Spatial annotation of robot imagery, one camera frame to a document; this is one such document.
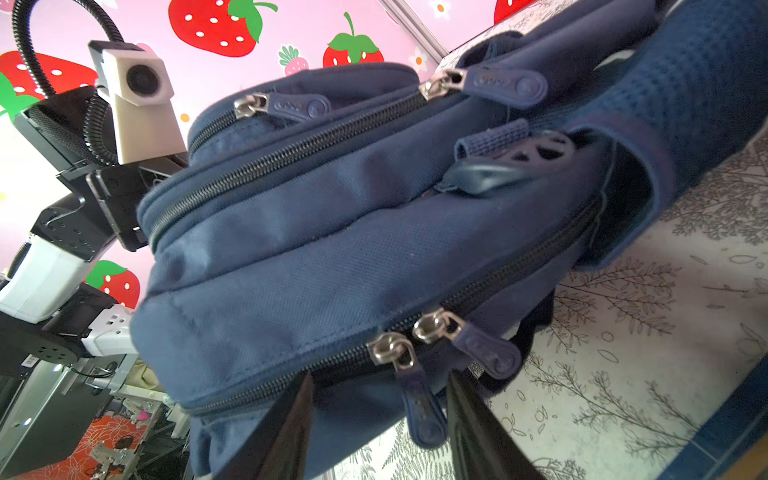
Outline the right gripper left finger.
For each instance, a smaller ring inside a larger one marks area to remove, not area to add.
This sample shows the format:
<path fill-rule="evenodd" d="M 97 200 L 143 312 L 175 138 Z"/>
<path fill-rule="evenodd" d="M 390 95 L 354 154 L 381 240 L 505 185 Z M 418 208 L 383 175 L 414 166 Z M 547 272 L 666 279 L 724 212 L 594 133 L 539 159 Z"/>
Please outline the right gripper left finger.
<path fill-rule="evenodd" d="M 303 479 L 313 416 L 314 382 L 303 372 L 272 405 L 216 479 Z"/>

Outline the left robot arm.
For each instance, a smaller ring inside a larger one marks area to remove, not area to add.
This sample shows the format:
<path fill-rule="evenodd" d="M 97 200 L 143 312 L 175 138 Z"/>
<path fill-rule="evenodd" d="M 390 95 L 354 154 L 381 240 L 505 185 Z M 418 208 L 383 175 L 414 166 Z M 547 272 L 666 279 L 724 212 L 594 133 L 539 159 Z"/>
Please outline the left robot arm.
<path fill-rule="evenodd" d="M 66 459 L 109 414 L 149 425 L 167 411 L 182 437 L 187 418 L 173 401 L 129 380 L 133 308 L 117 296 L 131 286 L 103 261 L 114 243 L 144 247 L 137 204 L 185 163 L 170 95 L 81 87 L 12 123 L 67 194 L 40 212 L 1 279 L 1 371 L 20 382 L 1 411 L 2 477 Z"/>

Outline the navy blue student backpack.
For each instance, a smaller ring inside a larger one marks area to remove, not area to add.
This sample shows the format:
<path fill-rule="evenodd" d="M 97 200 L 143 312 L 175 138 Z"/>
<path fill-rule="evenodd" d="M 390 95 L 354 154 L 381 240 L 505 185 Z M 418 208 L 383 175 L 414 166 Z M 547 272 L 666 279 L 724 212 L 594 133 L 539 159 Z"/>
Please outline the navy blue student backpack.
<path fill-rule="evenodd" d="M 130 334 L 190 416 L 204 479 L 256 474 L 309 376 L 275 476 L 310 479 L 405 421 L 447 438 L 449 374 L 518 374 L 571 270 L 618 257 L 767 117 L 763 1 L 579 1 L 420 81 L 333 67 L 269 93 L 315 119 L 208 108 L 138 222 L 155 263 Z"/>

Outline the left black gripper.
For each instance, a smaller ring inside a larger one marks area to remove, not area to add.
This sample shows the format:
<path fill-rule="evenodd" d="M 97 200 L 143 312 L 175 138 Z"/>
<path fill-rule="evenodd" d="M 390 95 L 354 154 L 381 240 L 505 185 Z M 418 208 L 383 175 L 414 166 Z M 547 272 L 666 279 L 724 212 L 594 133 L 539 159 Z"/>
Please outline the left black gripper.
<path fill-rule="evenodd" d="M 13 126 L 69 190 L 40 212 L 32 234 L 67 252 L 102 252 L 114 240 L 131 252 L 147 245 L 137 208 L 152 187 L 186 166 L 184 152 L 118 164 L 111 111 L 93 87 L 35 103 Z"/>

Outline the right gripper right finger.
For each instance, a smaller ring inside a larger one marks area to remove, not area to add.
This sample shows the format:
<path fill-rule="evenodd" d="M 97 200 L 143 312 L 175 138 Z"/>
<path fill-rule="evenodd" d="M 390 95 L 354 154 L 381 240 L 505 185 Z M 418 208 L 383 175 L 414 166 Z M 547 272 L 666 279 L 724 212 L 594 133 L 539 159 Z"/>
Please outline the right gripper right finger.
<path fill-rule="evenodd" d="M 543 475 L 514 443 L 464 371 L 452 371 L 447 421 L 457 479 L 535 480 Z"/>

